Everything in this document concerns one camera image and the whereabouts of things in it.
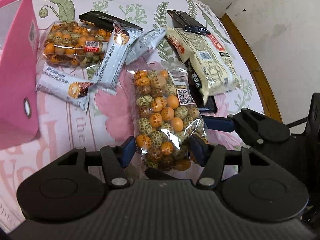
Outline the pink cardboard box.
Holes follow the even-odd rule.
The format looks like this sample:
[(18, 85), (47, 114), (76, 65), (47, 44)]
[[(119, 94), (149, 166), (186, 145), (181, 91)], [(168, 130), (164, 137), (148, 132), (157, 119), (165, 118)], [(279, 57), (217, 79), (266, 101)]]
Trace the pink cardboard box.
[(38, 44), (32, 0), (1, 0), (1, 149), (29, 142), (39, 130)]

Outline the cream rice cracker bag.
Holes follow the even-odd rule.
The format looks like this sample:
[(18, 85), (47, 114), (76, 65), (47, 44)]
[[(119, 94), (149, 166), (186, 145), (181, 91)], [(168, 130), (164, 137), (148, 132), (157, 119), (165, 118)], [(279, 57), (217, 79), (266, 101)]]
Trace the cream rice cracker bag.
[(166, 27), (165, 34), (180, 60), (190, 60), (202, 83), (204, 103), (209, 96), (240, 88), (232, 58), (213, 34), (200, 35), (172, 27)]

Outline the wooden bed frame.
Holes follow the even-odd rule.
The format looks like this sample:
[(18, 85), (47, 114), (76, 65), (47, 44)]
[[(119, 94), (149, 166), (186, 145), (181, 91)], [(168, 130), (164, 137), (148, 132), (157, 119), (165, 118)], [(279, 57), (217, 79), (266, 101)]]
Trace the wooden bed frame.
[(251, 73), (261, 103), (263, 105), (265, 115), (279, 122), (283, 122), (271, 86), (268, 83), (268, 80), (250, 46), (227, 14), (224, 14), (220, 18), (220, 21), (225, 27), (236, 49), (238, 50), (249, 72)]

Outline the white wafer bar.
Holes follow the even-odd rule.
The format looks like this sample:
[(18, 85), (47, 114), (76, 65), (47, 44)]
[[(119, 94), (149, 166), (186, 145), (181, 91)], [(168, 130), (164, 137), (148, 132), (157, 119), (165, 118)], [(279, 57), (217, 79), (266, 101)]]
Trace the white wafer bar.
[(89, 92), (95, 84), (95, 82), (80, 79), (54, 67), (46, 66), (41, 72), (36, 90), (71, 103), (86, 113), (89, 106)]
[(165, 32), (165, 28), (156, 28), (137, 38), (129, 49), (125, 64), (131, 64), (139, 59), (142, 55), (155, 50), (158, 44), (164, 38)]
[(101, 90), (116, 95), (118, 79), (129, 49), (143, 31), (120, 24), (118, 21), (114, 21), (113, 27), (103, 61), (92, 80)]

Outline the peanut snack bag back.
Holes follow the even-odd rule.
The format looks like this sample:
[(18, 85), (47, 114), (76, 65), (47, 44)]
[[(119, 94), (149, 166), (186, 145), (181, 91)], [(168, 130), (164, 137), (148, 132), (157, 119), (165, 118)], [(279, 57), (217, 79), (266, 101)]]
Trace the peanut snack bag back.
[(76, 21), (55, 21), (42, 34), (38, 62), (53, 67), (87, 68), (99, 64), (111, 32)]

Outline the peanut snack bag front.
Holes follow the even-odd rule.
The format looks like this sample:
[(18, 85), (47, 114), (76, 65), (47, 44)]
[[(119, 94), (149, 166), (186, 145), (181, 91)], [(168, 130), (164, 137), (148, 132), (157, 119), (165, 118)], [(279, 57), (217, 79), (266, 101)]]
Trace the peanut snack bag front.
[(125, 82), (138, 153), (146, 167), (185, 171), (196, 163), (188, 139), (207, 142), (204, 120), (191, 97), (185, 66), (132, 63)]

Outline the black snack pack left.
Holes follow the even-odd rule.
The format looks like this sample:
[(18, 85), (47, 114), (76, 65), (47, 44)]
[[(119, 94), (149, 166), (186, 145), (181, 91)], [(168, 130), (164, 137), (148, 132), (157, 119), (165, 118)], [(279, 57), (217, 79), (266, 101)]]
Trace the black snack pack left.
[(105, 29), (108, 31), (113, 30), (114, 21), (117, 21), (123, 27), (128, 27), (128, 28), (143, 31), (143, 28), (136, 25), (136, 24), (130, 23), (130, 22), (123, 20), (121, 18), (117, 18), (115, 16), (106, 14), (104, 12), (96, 11), (96, 10), (92, 10), (92, 11), (86, 12), (84, 14), (80, 14), (79, 20), (81, 22), (91, 24), (91, 25), (96, 26), (97, 28)]

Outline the black snack pack under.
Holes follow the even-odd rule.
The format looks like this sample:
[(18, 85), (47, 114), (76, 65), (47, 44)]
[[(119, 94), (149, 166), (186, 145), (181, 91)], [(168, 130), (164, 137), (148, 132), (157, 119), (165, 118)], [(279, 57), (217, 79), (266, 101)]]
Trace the black snack pack under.
[(203, 95), (200, 92), (200, 89), (202, 88), (202, 83), (199, 76), (196, 74), (195, 70), (191, 66), (190, 60), (188, 59), (184, 64), (188, 70), (190, 94), (193, 100), (195, 101), (199, 111), (216, 113), (217, 105), (213, 96), (209, 96), (207, 99), (207, 103), (204, 103)]

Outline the floral bed sheet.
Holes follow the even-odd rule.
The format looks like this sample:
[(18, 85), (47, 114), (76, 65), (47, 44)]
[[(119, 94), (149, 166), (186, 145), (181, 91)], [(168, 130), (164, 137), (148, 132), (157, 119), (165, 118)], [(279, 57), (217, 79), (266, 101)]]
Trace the floral bed sheet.
[[(238, 113), (248, 107), (263, 113), (251, 74), (215, 13), (197, 0), (32, 0), (37, 25), (44, 31), (56, 20), (78, 20), (79, 15), (98, 10), (141, 26), (145, 31), (173, 25), (168, 9), (189, 13), (206, 25), (231, 56), (240, 87), (215, 98), (218, 116)], [(66, 103), (52, 95), (39, 92), (39, 138), (1, 151), (1, 228), (11, 232), (24, 217), (16, 200), (20, 183), (51, 161), (76, 146), (96, 151), (105, 145), (120, 145), (129, 129), (117, 125), (131, 120), (131, 109), (116, 112), (109, 108), (115, 97), (102, 91), (91, 94), (88, 111)]]

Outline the black snack pack right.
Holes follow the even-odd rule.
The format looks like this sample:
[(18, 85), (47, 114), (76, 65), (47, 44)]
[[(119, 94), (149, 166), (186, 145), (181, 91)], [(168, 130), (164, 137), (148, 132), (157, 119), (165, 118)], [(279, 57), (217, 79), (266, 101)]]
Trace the black snack pack right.
[(167, 13), (182, 25), (184, 31), (200, 35), (210, 35), (210, 31), (197, 20), (192, 18), (188, 13), (172, 9), (168, 9)]

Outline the black snack pack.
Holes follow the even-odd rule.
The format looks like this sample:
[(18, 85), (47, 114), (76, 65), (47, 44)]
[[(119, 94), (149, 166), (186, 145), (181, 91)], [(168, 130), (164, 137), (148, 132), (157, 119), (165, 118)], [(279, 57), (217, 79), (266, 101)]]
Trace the black snack pack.
[(197, 20), (192, 18), (188, 13), (172, 9), (168, 9), (167, 13), (182, 25), (184, 31), (200, 35), (210, 35), (210, 31)]
[(84, 14), (80, 14), (79, 20), (81, 22), (91, 24), (91, 25), (96, 26), (97, 28), (105, 29), (108, 31), (113, 30), (114, 21), (117, 21), (123, 27), (128, 27), (128, 28), (143, 31), (143, 28), (136, 25), (136, 24), (130, 23), (130, 22), (123, 20), (121, 18), (117, 18), (115, 16), (106, 14), (104, 12), (96, 11), (96, 10), (92, 10), (92, 11), (86, 12)]

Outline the peanut snack bag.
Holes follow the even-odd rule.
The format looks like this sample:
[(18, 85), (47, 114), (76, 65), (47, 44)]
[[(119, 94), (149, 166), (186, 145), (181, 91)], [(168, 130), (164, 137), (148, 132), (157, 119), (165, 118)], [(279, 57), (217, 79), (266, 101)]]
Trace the peanut snack bag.
[(185, 66), (132, 63), (125, 82), (138, 153), (146, 167), (185, 171), (196, 163), (188, 139), (207, 142), (204, 120), (191, 97)]
[(87, 68), (99, 64), (111, 32), (76, 21), (55, 21), (42, 34), (38, 62), (53, 67)]

